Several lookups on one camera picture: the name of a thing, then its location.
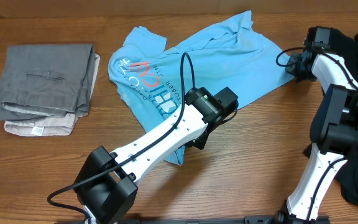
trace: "white label tag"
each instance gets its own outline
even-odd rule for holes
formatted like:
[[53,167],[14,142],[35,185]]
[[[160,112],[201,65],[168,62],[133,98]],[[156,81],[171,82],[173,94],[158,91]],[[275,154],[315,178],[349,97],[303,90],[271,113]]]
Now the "white label tag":
[[42,136],[43,132],[44,132],[44,127],[33,127],[31,134],[36,136]]

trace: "blue t-shirt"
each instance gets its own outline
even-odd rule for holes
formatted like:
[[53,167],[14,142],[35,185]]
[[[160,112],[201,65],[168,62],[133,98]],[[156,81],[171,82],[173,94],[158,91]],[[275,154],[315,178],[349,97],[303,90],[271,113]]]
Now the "blue t-shirt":
[[[275,63],[281,52],[273,42],[252,30],[251,12],[213,24],[176,47],[165,50],[167,39],[135,27],[109,62],[109,77],[121,99],[146,132],[181,104],[180,59],[188,52],[195,70],[196,87],[212,95],[229,87],[239,98],[239,108],[290,81],[293,76]],[[280,63],[289,57],[283,55]],[[185,90],[191,72],[185,60]],[[184,147],[165,160],[183,164]]]

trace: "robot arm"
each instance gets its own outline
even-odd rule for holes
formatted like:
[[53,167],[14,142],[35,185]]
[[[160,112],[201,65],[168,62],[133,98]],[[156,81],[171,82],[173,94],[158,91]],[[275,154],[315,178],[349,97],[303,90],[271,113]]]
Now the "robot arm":
[[[318,219],[319,206],[336,173],[347,162],[346,156],[358,151],[358,92],[353,87],[358,88],[358,83],[347,70],[344,59],[328,53],[329,34],[329,28],[312,27],[305,40],[306,50],[301,56],[293,55],[292,61],[299,63],[287,68],[298,78],[300,75],[312,81],[318,79],[325,96],[311,124],[309,163],[284,204],[286,208],[281,211],[281,217],[276,216],[276,223],[308,223],[310,220],[326,223],[327,220]],[[326,52],[319,54],[313,48]]]
[[[137,186],[150,170],[184,144],[203,149],[208,134],[238,107],[237,96],[227,87],[214,96],[205,88],[193,88],[186,94],[185,102],[181,105],[185,107],[181,121],[170,134],[114,171],[119,182],[104,175],[74,189],[91,216],[92,224],[113,224],[121,219],[132,207]],[[180,117],[180,110],[138,140],[111,153],[102,146],[95,149],[86,159],[75,183],[100,174],[145,149],[172,128]]]

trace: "black cable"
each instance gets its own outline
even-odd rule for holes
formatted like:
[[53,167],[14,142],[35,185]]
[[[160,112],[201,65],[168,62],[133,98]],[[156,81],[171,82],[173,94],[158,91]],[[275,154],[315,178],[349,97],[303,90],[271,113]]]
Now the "black cable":
[[281,57],[281,55],[287,53],[287,52],[290,52],[290,51],[293,51],[293,50],[304,50],[305,48],[304,47],[293,47],[293,48],[290,48],[290,49],[286,49],[286,50],[283,50],[281,53],[278,54],[278,56],[276,57],[276,64],[280,67],[289,67],[289,66],[292,66],[292,65],[296,65],[298,61],[296,62],[293,62],[293,63],[289,63],[289,64],[286,64],[286,65],[283,65],[283,64],[280,64],[278,62],[278,59]]
[[337,164],[338,162],[341,162],[341,161],[345,161],[346,159],[347,159],[346,157],[343,157],[342,159],[337,159],[333,163],[329,164],[329,166],[327,167],[327,169],[324,171],[323,175],[321,176],[320,180],[318,181],[316,189],[314,190],[313,196],[311,198],[308,216],[306,217],[306,221],[308,223],[310,222],[309,219],[310,219],[311,211],[313,209],[314,201],[316,200],[318,189],[320,188],[320,185],[323,183],[324,178],[327,176],[329,170],[334,168],[335,164]]
[[236,115],[237,115],[237,108],[236,108],[236,110],[234,111],[233,116],[231,116],[231,117],[230,117],[230,118],[228,118],[228,119],[225,119],[225,120],[222,122],[222,124],[224,124],[224,123],[226,123],[226,122],[230,121],[230,120],[231,120],[231,119],[233,119]]
[[190,64],[190,69],[191,69],[191,79],[193,80],[193,88],[196,88],[196,79],[194,78],[194,70],[193,70],[193,63],[190,60],[190,56],[187,52],[183,53],[181,55],[181,60],[180,60],[180,70],[183,73],[183,61],[185,59],[185,56],[187,57],[187,59],[189,60],[189,64]]
[[74,206],[71,206],[71,205],[65,205],[65,204],[62,204],[62,203],[54,202],[52,200],[52,198],[54,196],[58,195],[58,194],[61,194],[61,193],[64,193],[66,191],[75,189],[75,188],[77,188],[77,187],[79,187],[79,186],[81,186],[83,184],[86,184],[86,183],[92,181],[92,180],[96,180],[96,179],[98,179],[98,178],[100,178],[100,177],[102,177],[102,176],[104,176],[106,174],[109,174],[110,172],[122,167],[123,165],[127,164],[128,162],[133,161],[136,157],[140,156],[145,151],[149,150],[150,148],[152,148],[156,144],[158,144],[160,141],[165,139],[170,133],[172,133],[173,130],[175,130],[177,128],[177,126],[179,125],[179,123],[181,121],[181,118],[183,117],[183,112],[185,111],[185,79],[184,79],[184,75],[183,75],[183,63],[184,63],[185,56],[188,58],[189,63],[190,63],[191,77],[193,79],[193,87],[195,85],[193,64],[191,63],[190,56],[187,53],[183,53],[183,55],[181,56],[181,60],[180,60],[181,108],[180,108],[179,117],[178,117],[177,121],[172,125],[172,127],[165,134],[163,134],[161,137],[159,137],[157,140],[155,140],[153,143],[149,144],[148,146],[146,146],[145,148],[143,148],[142,150],[140,150],[139,152],[137,152],[133,156],[129,157],[128,159],[122,161],[120,164],[118,164],[118,165],[116,165],[116,166],[114,166],[114,167],[112,167],[112,168],[110,168],[110,169],[108,169],[106,171],[103,171],[100,174],[94,175],[94,176],[92,176],[92,177],[90,177],[90,178],[88,178],[86,180],[79,181],[77,183],[71,184],[71,185],[69,185],[67,187],[64,187],[62,189],[59,189],[59,190],[51,193],[47,198],[47,202],[49,204],[51,204],[53,206],[56,206],[56,207],[67,208],[67,209],[70,209],[70,210],[80,212],[80,213],[85,215],[86,219],[88,220],[88,224],[91,223],[91,216],[85,210],[77,208],[77,207],[74,207]]

